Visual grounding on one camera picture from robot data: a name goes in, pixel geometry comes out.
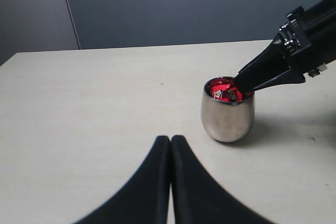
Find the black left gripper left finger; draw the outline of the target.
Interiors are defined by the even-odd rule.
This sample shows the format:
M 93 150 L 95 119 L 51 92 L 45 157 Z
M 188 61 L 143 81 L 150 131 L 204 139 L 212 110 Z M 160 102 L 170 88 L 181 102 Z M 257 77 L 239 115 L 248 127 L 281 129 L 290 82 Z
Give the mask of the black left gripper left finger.
M 170 139 L 161 135 L 123 187 L 77 223 L 167 223 L 169 197 Z

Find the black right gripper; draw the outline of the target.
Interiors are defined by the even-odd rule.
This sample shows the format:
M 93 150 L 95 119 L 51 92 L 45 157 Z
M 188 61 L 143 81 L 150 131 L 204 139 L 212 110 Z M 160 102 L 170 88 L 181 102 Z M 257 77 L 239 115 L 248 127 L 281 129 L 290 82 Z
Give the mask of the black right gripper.
M 303 74 L 315 77 L 335 60 L 335 0 L 322 0 L 309 9 L 299 6 L 286 18 L 281 35 L 234 78 L 241 93 L 305 83 Z M 290 70 L 286 60 L 298 72 Z

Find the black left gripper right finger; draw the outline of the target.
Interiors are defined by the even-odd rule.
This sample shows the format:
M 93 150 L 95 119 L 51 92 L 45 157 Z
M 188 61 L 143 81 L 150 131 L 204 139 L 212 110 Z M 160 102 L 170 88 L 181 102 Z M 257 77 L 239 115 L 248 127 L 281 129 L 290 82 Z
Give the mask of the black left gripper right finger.
M 228 193 L 199 162 L 186 138 L 171 139 L 176 223 L 271 223 Z

